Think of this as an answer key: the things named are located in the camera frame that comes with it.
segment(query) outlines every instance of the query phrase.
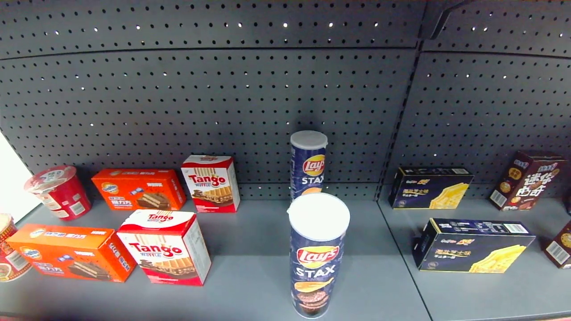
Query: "dark brown box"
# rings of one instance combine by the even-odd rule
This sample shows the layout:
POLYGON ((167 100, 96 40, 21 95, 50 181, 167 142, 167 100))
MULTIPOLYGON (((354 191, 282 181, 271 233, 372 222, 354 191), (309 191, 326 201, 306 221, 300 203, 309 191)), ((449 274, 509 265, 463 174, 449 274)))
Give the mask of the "dark brown box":
POLYGON ((550 151, 518 151, 490 195, 502 211, 530 210, 567 160, 550 151))
POLYGON ((558 268, 571 268, 571 222, 543 250, 558 268))

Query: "orange box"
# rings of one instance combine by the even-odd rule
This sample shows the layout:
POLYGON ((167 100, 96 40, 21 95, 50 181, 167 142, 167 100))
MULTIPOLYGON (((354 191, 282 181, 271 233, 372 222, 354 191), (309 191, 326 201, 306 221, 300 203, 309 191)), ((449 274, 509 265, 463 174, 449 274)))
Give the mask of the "orange box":
POLYGON ((111 228, 26 224, 7 243, 41 274, 125 282, 136 266, 111 228))
POLYGON ((112 210, 178 211, 186 202, 174 170, 107 168, 91 180, 112 210))

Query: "cardboard box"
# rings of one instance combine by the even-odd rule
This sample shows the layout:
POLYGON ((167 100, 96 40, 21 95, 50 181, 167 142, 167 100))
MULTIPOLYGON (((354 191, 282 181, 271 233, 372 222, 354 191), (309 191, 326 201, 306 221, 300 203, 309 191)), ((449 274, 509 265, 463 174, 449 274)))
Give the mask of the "cardboard box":
POLYGON ((117 234, 151 283, 204 285, 211 262, 193 212, 136 210, 117 234))
POLYGON ((125 282, 136 266, 110 228, 26 224, 7 242, 45 275, 125 282))
POLYGON ((191 155, 182 173, 198 212, 236 213, 240 191, 232 157, 191 155))
POLYGON ((463 167, 399 167, 389 203, 393 208, 456 208, 473 178, 463 167))
POLYGON ((412 254, 421 271, 504 273, 534 239, 521 222, 431 218, 412 254))
POLYGON ((180 210, 186 202, 174 170, 107 168, 91 180, 112 210, 180 210))
POLYGON ((555 236, 544 252, 558 268, 571 268, 571 222, 555 236))
POLYGON ((550 151, 518 151, 490 200, 502 211, 530 210, 567 160, 550 151))

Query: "red instant noodle cup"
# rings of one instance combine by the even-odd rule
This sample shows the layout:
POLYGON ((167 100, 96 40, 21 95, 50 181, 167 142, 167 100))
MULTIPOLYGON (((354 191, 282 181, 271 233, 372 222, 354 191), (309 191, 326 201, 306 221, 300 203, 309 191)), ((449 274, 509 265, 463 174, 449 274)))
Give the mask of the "red instant noodle cup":
POLYGON ((30 270, 28 261, 6 243, 16 231, 12 216, 0 213, 0 282, 16 280, 30 270))
POLYGON ((24 184, 61 220, 73 220, 89 212, 91 203, 73 166, 57 166, 42 171, 24 184))

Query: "dark blue box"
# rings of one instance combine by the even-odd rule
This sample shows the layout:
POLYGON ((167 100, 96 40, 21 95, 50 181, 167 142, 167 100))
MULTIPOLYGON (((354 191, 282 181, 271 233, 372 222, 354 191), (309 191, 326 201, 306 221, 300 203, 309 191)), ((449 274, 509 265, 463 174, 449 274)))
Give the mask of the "dark blue box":
POLYGON ((453 209, 473 178, 463 167, 399 167, 389 203, 393 208, 453 209))
POLYGON ((412 254, 421 271, 504 273, 533 240, 521 222, 431 218, 412 254))

